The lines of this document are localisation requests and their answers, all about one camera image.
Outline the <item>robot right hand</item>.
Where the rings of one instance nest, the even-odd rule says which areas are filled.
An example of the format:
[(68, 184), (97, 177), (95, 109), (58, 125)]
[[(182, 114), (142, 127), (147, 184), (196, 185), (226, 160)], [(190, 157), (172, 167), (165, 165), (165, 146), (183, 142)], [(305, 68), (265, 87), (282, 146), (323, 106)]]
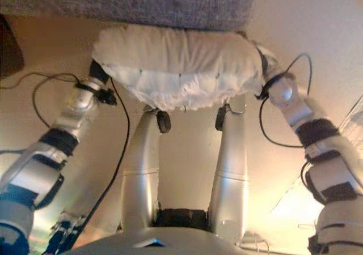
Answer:
[[(245, 33), (245, 31), (237, 31), (236, 34), (242, 36), (243, 38), (245, 38), (246, 40), (248, 40), (247, 34)], [(261, 68), (262, 68), (262, 74), (265, 74), (267, 72), (268, 69), (268, 58), (267, 55), (265, 55), (262, 50), (258, 47), (257, 43), (252, 41), (252, 44), (254, 45), (254, 47), (257, 49), (258, 54), (260, 56), (261, 59)]]

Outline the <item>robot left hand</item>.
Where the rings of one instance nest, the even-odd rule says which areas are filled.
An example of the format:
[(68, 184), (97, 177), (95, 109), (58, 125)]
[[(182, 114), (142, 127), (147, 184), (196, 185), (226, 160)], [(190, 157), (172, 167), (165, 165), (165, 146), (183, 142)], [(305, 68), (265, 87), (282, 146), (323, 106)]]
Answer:
[(110, 76), (103, 70), (103, 68), (95, 61), (92, 60), (89, 69), (89, 77), (95, 78), (102, 82), (103, 84), (107, 84)]

